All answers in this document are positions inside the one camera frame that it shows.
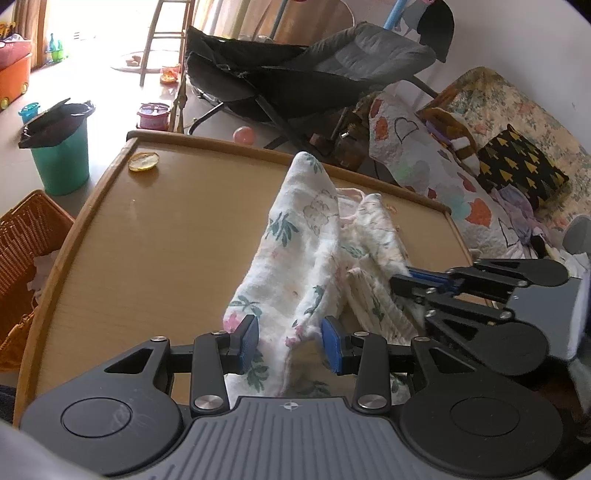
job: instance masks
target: white muslin blanket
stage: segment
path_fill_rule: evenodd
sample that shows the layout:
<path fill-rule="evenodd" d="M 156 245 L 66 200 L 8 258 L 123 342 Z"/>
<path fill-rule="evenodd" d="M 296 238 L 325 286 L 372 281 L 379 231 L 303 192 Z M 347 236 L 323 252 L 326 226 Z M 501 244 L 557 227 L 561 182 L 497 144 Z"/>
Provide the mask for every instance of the white muslin blanket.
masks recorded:
<path fill-rule="evenodd" d="M 223 318 L 233 331 L 246 314 L 259 319 L 259 344 L 246 375 L 228 375 L 239 395 L 350 397 L 355 379 L 323 364 L 320 322 L 346 304 L 362 329 L 408 345 L 419 327 L 389 294 L 388 279 L 408 275 L 404 250 L 379 194 L 337 189 L 322 164 L 299 153 L 269 212 L 250 270 Z M 393 400 L 406 400 L 393 380 Z"/>

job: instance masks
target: metal screw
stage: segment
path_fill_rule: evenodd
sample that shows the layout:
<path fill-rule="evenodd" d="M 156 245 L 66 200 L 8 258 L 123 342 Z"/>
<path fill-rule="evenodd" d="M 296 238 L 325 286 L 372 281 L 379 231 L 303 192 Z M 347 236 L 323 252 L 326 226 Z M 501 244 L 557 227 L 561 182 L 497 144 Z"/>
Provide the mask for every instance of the metal screw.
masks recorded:
<path fill-rule="evenodd" d="M 382 395 L 369 394 L 360 397 L 357 404 L 361 408 L 367 408 L 368 410 L 378 410 L 386 406 L 387 400 Z"/>
<path fill-rule="evenodd" d="M 193 404 L 201 410 L 215 410 L 223 405 L 223 400 L 217 395 L 201 395 L 195 399 Z"/>

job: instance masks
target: wicker basket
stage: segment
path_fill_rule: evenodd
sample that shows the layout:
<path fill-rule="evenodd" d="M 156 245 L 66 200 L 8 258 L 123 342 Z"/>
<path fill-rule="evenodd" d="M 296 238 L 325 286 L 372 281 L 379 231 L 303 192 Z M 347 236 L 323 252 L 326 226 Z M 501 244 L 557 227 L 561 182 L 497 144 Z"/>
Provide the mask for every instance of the wicker basket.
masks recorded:
<path fill-rule="evenodd" d="M 61 248 L 74 219 L 42 190 L 0 218 L 0 371 L 18 370 L 33 322 L 34 257 Z"/>

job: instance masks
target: brown cushion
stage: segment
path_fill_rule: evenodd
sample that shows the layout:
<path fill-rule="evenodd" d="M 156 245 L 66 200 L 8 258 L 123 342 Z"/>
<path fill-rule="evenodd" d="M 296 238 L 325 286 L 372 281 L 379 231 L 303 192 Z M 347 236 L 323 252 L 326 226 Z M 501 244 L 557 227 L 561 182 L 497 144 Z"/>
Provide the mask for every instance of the brown cushion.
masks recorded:
<path fill-rule="evenodd" d="M 534 210 L 543 206 L 569 177 L 511 125 L 478 151 L 478 183 L 490 192 L 513 185 Z"/>

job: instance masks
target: yellow coin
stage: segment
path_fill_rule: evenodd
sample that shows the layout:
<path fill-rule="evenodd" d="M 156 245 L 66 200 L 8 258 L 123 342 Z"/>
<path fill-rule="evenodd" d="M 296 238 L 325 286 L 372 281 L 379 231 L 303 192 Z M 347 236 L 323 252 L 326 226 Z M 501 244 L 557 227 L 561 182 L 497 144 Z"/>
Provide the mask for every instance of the yellow coin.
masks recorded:
<path fill-rule="evenodd" d="M 160 157 L 156 152 L 142 152 L 133 155 L 127 162 L 131 171 L 145 171 L 154 168 Z"/>

